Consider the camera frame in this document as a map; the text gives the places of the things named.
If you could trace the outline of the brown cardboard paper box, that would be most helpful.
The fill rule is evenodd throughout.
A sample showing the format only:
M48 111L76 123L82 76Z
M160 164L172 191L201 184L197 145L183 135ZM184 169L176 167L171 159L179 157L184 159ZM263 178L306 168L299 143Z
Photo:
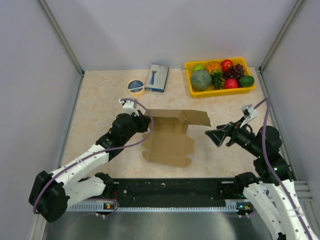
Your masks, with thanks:
M143 158L151 163L187 168L195 151L195 140L187 135L190 125L211 126L208 113L193 109L151 109L154 128L141 145Z

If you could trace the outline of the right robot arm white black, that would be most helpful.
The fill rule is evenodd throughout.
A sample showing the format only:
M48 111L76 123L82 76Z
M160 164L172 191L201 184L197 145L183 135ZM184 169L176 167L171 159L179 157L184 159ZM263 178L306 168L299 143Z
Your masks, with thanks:
M264 124L254 134L248 124L229 122L205 134L220 147L237 144L256 157L253 165L258 177L252 172L235 176L233 192L246 198L263 220L273 240L316 240L299 202L290 166L280 154L282 140L279 131Z

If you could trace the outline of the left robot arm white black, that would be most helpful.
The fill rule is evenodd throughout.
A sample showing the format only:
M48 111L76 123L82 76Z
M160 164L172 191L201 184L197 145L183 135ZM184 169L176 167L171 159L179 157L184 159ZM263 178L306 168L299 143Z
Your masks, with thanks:
M28 202L36 215L47 222L57 221L68 207L91 197L109 198L114 191L111 178L97 173L95 177L85 176L97 167L108 163L125 148L137 133L151 135L153 117L137 113L121 113L113 121L107 133L101 136L85 153L67 165L52 172L41 171L35 177Z

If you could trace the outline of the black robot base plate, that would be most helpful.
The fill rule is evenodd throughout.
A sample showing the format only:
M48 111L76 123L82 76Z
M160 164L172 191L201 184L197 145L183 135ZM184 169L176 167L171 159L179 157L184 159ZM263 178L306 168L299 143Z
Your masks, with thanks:
M113 178L93 199L116 200L121 208L224 207L243 200L233 178Z

